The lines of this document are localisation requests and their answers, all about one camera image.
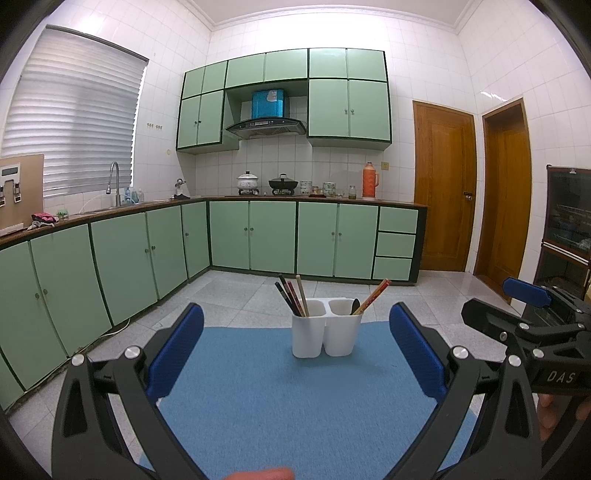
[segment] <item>bottle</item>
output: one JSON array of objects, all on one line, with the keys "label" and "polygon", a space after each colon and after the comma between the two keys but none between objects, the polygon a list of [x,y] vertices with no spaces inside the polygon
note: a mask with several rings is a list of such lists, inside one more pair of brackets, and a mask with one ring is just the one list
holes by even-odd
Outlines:
[{"label": "bottle", "polygon": [[375,188],[379,185],[379,173],[375,171],[370,161],[363,167],[363,198],[375,198]]}]

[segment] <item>faucet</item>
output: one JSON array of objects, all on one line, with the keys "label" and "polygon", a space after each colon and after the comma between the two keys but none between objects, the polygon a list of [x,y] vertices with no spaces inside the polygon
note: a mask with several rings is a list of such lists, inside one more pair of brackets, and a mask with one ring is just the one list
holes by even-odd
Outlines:
[{"label": "faucet", "polygon": [[106,194],[111,194],[111,180],[113,179],[113,167],[117,167],[117,175],[115,177],[115,185],[117,186],[117,197],[115,198],[115,206],[121,206],[121,197],[119,196],[119,164],[114,161],[111,164],[111,171],[109,172],[109,183],[107,184],[107,191]]}]

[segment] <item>window blinds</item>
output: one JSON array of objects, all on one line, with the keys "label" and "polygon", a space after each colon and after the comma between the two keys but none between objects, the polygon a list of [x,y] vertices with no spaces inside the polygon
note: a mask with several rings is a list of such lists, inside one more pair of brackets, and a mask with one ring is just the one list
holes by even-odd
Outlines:
[{"label": "window blinds", "polygon": [[1,156],[44,154],[44,197],[105,189],[113,161],[121,185],[130,184],[146,64],[99,41],[46,28],[12,99]]}]

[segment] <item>blue gripper pad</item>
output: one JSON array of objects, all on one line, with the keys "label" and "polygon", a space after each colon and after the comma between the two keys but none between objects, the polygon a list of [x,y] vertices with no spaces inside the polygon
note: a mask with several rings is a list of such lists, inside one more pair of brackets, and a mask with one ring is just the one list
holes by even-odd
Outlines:
[{"label": "blue gripper pad", "polygon": [[398,303],[390,310],[390,332],[421,385],[423,393],[440,403],[447,395],[443,364]]},{"label": "blue gripper pad", "polygon": [[192,305],[168,337],[148,370],[146,395],[152,403],[166,397],[173,389],[187,358],[203,332],[203,310]]},{"label": "blue gripper pad", "polygon": [[534,307],[548,307],[552,299],[543,288],[536,287],[516,278],[509,277],[503,282],[503,291],[514,299],[524,301]]}]

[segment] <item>cutting board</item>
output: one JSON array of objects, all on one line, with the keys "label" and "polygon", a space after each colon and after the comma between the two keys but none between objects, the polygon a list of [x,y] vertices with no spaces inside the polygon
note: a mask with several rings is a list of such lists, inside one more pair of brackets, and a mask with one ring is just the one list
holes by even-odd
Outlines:
[{"label": "cutting board", "polygon": [[4,185],[6,204],[0,207],[0,230],[23,223],[31,225],[32,213],[43,211],[43,160],[44,155],[22,155],[0,158],[0,168],[21,164],[21,201],[14,203],[12,181]]}]

